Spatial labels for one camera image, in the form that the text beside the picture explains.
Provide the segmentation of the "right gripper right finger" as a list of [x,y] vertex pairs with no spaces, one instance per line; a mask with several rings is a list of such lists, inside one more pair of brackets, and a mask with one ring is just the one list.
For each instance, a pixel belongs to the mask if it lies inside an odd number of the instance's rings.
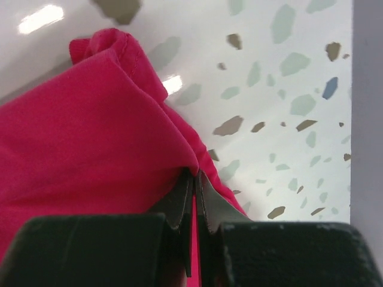
[[381,286],[361,233],[341,222],[252,221],[195,182],[200,286]]

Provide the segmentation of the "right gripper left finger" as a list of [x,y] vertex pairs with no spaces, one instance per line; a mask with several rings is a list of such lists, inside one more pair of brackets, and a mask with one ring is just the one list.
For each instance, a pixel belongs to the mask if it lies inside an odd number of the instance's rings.
[[142,214],[40,216],[16,234],[2,286],[185,286],[191,276],[192,176]]

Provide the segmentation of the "pink t shirt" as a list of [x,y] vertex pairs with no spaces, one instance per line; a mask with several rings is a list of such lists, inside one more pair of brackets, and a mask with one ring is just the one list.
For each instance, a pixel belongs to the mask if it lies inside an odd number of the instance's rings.
[[40,216],[142,214],[191,173],[191,276],[200,286],[194,182],[244,214],[137,40],[104,29],[69,45],[72,68],[1,106],[1,265]]

